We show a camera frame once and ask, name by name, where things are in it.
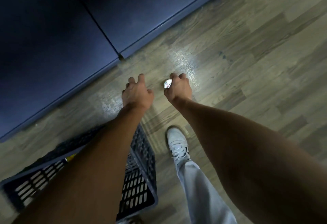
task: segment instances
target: hand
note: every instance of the hand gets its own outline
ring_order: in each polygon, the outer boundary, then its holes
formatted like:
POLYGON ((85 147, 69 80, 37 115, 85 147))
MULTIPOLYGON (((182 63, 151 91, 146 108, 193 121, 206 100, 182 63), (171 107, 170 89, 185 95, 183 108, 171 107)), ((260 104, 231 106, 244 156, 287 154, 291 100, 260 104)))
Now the hand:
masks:
POLYGON ((192 89, 185 73, 179 76, 176 73, 172 73, 170 78, 172 79, 170 88, 166 88, 164 91, 168 101, 174 105, 179 100, 192 100, 192 89))
POLYGON ((128 79, 126 89, 122 93, 124 107, 130 105, 146 111, 150 108, 153 98, 153 91, 145 86, 144 74, 139 75, 137 83, 133 77, 128 79))

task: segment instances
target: pant leg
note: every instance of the pant leg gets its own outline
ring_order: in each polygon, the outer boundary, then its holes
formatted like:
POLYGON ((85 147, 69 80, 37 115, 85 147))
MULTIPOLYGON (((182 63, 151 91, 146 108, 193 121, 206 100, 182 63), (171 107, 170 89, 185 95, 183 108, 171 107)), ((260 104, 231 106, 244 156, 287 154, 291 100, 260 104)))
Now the pant leg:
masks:
POLYGON ((193 161, 177 171, 192 224, 236 224, 236 219, 199 166, 193 161))

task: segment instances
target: crate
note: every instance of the crate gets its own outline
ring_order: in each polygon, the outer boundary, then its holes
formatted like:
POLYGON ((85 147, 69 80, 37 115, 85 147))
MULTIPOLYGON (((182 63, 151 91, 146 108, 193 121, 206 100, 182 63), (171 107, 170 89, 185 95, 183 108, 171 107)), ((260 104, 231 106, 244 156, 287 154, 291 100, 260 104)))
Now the crate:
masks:
MULTIPOLYGON (((81 151, 104 125, 59 144, 53 151, 24 168, 20 173, 3 180, 1 188, 18 212, 21 212, 61 170, 66 157, 81 151)), ((138 125, 126 162, 122 199, 116 221, 125 220, 158 203, 154 152, 138 125)))

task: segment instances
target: forearm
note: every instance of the forearm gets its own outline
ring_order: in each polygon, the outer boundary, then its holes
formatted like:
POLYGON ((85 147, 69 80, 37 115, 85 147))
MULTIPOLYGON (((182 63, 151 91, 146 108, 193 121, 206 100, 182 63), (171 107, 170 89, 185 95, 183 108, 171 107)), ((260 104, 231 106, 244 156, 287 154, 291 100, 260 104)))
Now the forearm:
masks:
POLYGON ((124 107, 14 223, 115 223, 130 143, 143 114, 124 107))
POLYGON ((190 100, 174 106, 194 129, 230 198, 252 221, 326 218, 326 171, 304 151, 242 116, 190 100), (287 211, 288 205, 296 212, 287 211))

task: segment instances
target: leg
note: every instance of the leg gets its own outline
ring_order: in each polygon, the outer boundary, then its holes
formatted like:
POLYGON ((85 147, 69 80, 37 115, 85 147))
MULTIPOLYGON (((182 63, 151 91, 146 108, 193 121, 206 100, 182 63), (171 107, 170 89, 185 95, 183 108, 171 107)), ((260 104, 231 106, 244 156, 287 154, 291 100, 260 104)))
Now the leg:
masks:
POLYGON ((188 154, 187 141, 177 128, 167 131, 177 175, 186 194, 192 224, 235 224, 236 220, 199 166, 188 154))

